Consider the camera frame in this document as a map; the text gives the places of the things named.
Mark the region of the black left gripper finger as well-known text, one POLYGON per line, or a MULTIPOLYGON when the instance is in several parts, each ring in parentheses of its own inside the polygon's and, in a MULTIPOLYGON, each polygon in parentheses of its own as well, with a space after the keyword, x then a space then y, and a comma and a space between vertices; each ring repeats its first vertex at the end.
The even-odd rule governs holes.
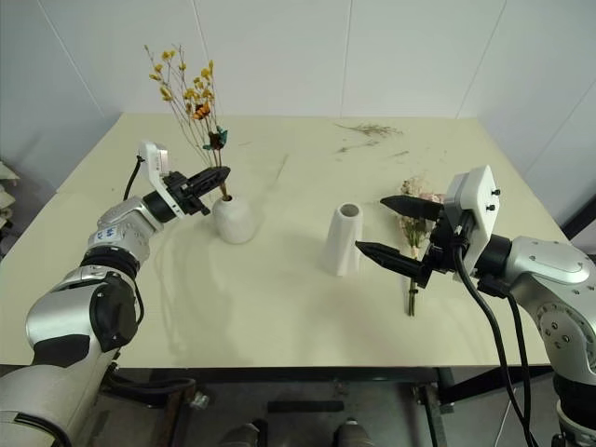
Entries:
POLYGON ((229 170, 203 170, 190 178, 190 190, 194 196, 204 196, 219 188, 229 174, 229 170))
POLYGON ((219 187, 230 172, 227 166, 210 167, 188 178, 186 184, 188 187, 219 187))

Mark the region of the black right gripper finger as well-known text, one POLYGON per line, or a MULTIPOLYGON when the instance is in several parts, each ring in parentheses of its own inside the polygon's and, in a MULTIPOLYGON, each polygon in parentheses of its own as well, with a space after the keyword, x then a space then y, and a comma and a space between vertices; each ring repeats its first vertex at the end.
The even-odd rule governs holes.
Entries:
POLYGON ((355 246, 384 269, 412 279, 421 288, 427 286, 430 273, 421 261, 402 255, 399 250, 378 242, 356 241, 355 246))
POLYGON ((414 219, 437 219, 442 211, 442 204, 415 196, 387 196, 380 203, 397 214, 414 219))

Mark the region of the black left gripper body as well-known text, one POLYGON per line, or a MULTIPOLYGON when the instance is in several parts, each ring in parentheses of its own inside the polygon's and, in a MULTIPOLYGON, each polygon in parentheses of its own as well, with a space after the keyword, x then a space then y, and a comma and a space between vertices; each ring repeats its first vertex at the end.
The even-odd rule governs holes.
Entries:
POLYGON ((186 178, 179 171, 172 171, 164 178, 164 183, 168 193, 184 214, 210 214, 210 209, 201 199, 210 191, 210 181, 203 173, 186 178))

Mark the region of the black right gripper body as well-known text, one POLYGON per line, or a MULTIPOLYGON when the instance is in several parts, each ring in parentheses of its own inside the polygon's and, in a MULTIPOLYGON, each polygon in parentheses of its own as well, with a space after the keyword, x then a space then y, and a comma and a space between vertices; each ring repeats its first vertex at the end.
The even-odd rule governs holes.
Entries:
POLYGON ((471 214, 464 214, 452 225, 442 204, 426 204, 425 218, 434 223, 425 252, 425 283, 433 272, 442 274, 456 272, 454 252, 462 248, 462 254, 469 247, 468 233, 471 230, 471 214))

